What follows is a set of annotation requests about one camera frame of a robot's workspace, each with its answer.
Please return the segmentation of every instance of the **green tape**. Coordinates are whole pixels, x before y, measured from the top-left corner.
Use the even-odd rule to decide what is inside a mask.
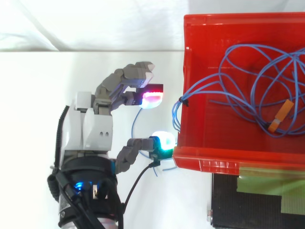
[[[281,213],[305,215],[305,198],[282,196]]]
[[[305,215],[304,177],[299,171],[241,168],[237,191],[282,196],[282,213]]]
[[[239,176],[305,179],[305,171],[241,167]]]
[[[237,191],[273,196],[282,195],[282,179],[243,176],[237,179]]]

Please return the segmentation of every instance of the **zip tie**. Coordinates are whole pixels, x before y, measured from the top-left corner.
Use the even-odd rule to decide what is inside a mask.
[[[188,99],[182,100],[182,97],[180,97],[179,102],[186,105],[187,107],[189,107],[189,100]]]
[[[285,101],[285,103],[283,104],[281,109],[277,112],[277,114],[275,116],[275,119],[273,120],[273,122],[268,127],[268,130],[271,133],[274,133],[276,131],[276,129],[278,128],[280,123],[286,118],[286,116],[288,115],[289,111],[291,110],[291,108],[293,106],[294,106],[294,103],[291,102],[290,100],[287,99]]]

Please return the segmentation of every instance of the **blue led light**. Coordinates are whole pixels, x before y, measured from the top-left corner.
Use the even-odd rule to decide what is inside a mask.
[[[157,136],[160,139],[162,150],[173,149],[176,146],[176,140],[172,133],[166,131],[156,131],[152,136]]]
[[[84,185],[84,182],[78,182],[78,183],[75,184],[74,187],[75,187],[76,189],[78,189],[78,190],[81,190],[81,188],[82,188],[83,185]]]

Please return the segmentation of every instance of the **blue wire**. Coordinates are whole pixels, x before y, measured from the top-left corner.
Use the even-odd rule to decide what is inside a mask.
[[[136,115],[136,117],[134,118],[134,121],[133,121],[133,123],[132,123],[132,138],[133,138],[133,127],[134,127],[135,121],[137,120],[137,118],[138,118],[140,112],[142,111],[142,109],[143,109],[143,108],[141,108],[141,109],[139,110],[139,112],[137,113],[137,115]],[[146,157],[146,158],[149,158],[149,156],[145,155],[141,150],[139,150],[139,153],[140,153],[142,156],[144,156],[144,157]]]
[[[154,168],[154,167],[152,167],[152,168],[153,168],[154,174],[156,175],[156,177],[158,177],[158,175],[157,175],[157,172],[156,172],[155,168]]]
[[[136,122],[136,120],[137,120],[137,118],[138,118],[138,116],[139,116],[139,114],[140,114],[141,111],[142,111],[142,108],[139,110],[139,112],[137,113],[137,115],[136,115],[136,117],[134,118],[134,121],[133,121],[133,123],[132,123],[132,134],[131,134],[131,135],[132,135],[132,138],[133,138],[133,128],[134,128],[134,124],[135,124],[135,122]],[[141,152],[141,150],[139,150],[139,153],[140,153],[141,155],[143,155],[144,157],[146,157],[146,158],[148,158],[148,159],[151,159],[151,158],[149,158],[149,156],[147,156],[147,155],[145,155],[143,152]],[[174,168],[177,168],[177,167],[166,168],[166,169],[163,169],[163,171],[172,170],[172,169],[174,169]],[[155,170],[154,167],[153,167],[153,171],[154,171],[156,177],[158,177],[158,174],[157,174],[157,172],[156,172],[156,170]]]
[[[232,61],[228,58],[228,55],[234,51],[235,49],[237,48],[240,48],[240,47],[250,47],[250,48],[253,48],[255,49],[256,51],[258,51],[259,53],[261,53],[268,61],[269,63],[267,65],[265,65],[262,70],[259,72],[259,73],[253,73],[253,72],[250,72],[250,71],[247,71],[245,69],[242,69],[240,68],[239,66],[235,65],[234,63],[232,63]],[[275,59],[271,59],[263,50],[261,50],[261,48],[264,48],[264,49],[270,49],[270,50],[273,50],[273,51],[276,51],[276,52],[279,52],[281,55]],[[305,75],[305,63],[303,63],[301,60],[300,60],[300,56],[301,55],[305,55],[305,48],[303,49],[300,49],[296,52],[292,52],[292,53],[286,53],[280,49],[277,49],[277,48],[274,48],[274,47],[271,47],[271,46],[267,46],[267,45],[260,45],[260,44],[239,44],[239,45],[233,45],[231,47],[229,47],[226,51],[225,51],[225,55],[219,65],[219,68],[218,68],[218,73],[216,74],[212,74],[212,75],[209,75],[207,77],[204,77],[203,79],[199,80],[198,82],[196,82],[192,87],[190,87],[186,93],[181,97],[182,100],[186,100],[188,98],[190,98],[191,96],[195,95],[195,94],[223,94],[226,96],[226,99],[227,99],[227,103],[224,103],[224,102],[219,102],[219,101],[214,101],[214,100],[210,100],[210,102],[212,103],[217,103],[217,104],[223,104],[223,105],[229,105],[232,107],[232,109],[240,116],[242,117],[243,119],[247,120],[247,121],[250,121],[250,122],[256,122],[259,124],[259,126],[270,136],[272,137],[282,137],[282,136],[285,136],[285,135],[302,135],[302,134],[305,134],[305,131],[300,131],[301,129],[303,129],[305,127],[305,124],[302,125],[301,127],[297,128],[297,129],[294,129],[292,130],[294,124],[295,124],[295,121],[296,121],[296,117],[297,115],[304,111],[305,110],[305,107],[303,107],[302,109],[300,109],[298,111],[298,101],[299,99],[301,99],[303,101],[303,103],[305,104],[305,98],[304,98],[304,95],[301,90],[300,90],[300,86],[305,86],[305,83],[302,83],[302,82],[299,82],[298,81],[298,71],[297,71],[297,68],[298,66],[300,67],[302,73]],[[282,70],[279,70],[277,64],[286,60],[286,59],[290,59],[288,61],[288,64],[286,64],[286,66],[282,69]],[[256,76],[256,79],[254,81],[254,84],[251,88],[251,91],[250,91],[250,102],[248,102],[243,94],[243,92],[240,90],[240,88],[238,87],[238,85],[234,82],[234,80],[227,74],[224,74],[221,72],[222,68],[223,68],[223,63],[225,61],[228,61],[234,68],[240,70],[240,71],[243,71],[245,73],[249,73],[249,74],[252,74],[252,75],[255,75]],[[293,79],[290,79],[286,76],[284,76],[284,72],[285,70],[293,63],[294,65],[294,71],[292,73],[292,76],[293,76]],[[265,75],[264,73],[270,69],[274,67],[278,73],[278,75],[273,78],[273,77],[270,77],[270,76],[267,76]],[[215,77],[215,76],[218,76],[219,77],[219,81],[214,81],[212,83],[208,83],[204,86],[201,86],[199,87],[198,89],[192,91],[197,85],[199,85],[200,83],[212,78],[212,77]],[[235,86],[235,88],[237,89],[238,93],[241,95],[242,98],[239,98],[237,97],[236,95],[233,95],[231,93],[229,93],[223,83],[223,77],[226,77],[228,78],[232,83],[233,85]],[[256,91],[256,87],[258,85],[258,81],[261,77],[265,77],[265,78],[268,78],[268,79],[271,79],[272,82],[269,84],[269,86],[267,87],[267,89],[265,90],[264,92],[264,95],[262,96],[259,104],[256,104],[255,103],[255,91]],[[294,83],[295,84],[295,96],[292,96],[292,92],[291,90],[289,89],[289,87],[281,80],[279,80],[279,78],[282,77],[283,79],[287,80],[288,82],[291,82],[291,83]],[[281,104],[281,103],[284,103],[286,100],[281,100],[281,101],[276,101],[276,102],[273,102],[273,103],[268,103],[268,104],[264,104],[264,99],[265,97],[267,96],[269,90],[271,89],[271,87],[274,85],[274,83],[280,83],[288,92],[289,94],[289,99],[290,101],[293,101],[295,100],[295,111],[294,111],[294,114],[291,116],[292,118],[292,121],[288,127],[287,130],[282,130],[280,128],[278,128],[276,130],[276,133],[280,134],[280,135],[273,135],[271,134],[269,131],[266,130],[265,126],[268,125],[268,122],[265,121],[262,117],[262,107],[266,107],[266,106],[272,106],[272,105],[276,105],[276,104]],[[211,85],[214,85],[214,84],[217,84],[219,83],[222,90],[223,91],[203,91],[203,89],[206,89],[207,87],[211,86]],[[174,127],[175,130],[177,131],[180,131],[181,129],[181,124],[177,118],[177,111],[179,109],[179,107],[181,106],[181,102],[177,101],[173,108],[172,108],[172,125]],[[245,117],[242,113],[240,113],[236,107],[239,107],[241,108],[243,111],[247,112],[249,115],[251,115],[253,117],[253,119],[249,119],[247,117]]]

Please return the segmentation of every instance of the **white wall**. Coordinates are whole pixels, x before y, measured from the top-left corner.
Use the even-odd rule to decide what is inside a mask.
[[[0,0],[0,50],[183,50],[195,13],[305,11],[304,0]]]
[[[115,69],[136,61],[156,65],[152,82],[164,84],[164,100],[159,107],[140,114],[135,137],[148,137],[156,130],[177,136],[171,109],[182,95],[183,52],[0,53],[2,228],[58,228],[58,204],[46,179],[54,162],[57,123],[63,108],[77,91],[95,92]],[[110,157],[116,157],[131,137],[138,110],[122,106],[113,112]],[[128,172],[118,175],[122,202],[148,163],[150,160],[139,155]],[[210,228],[206,208],[211,175],[185,169],[162,172],[172,166],[172,161],[164,162],[157,168],[159,177],[152,169],[143,175],[126,209],[126,229]]]

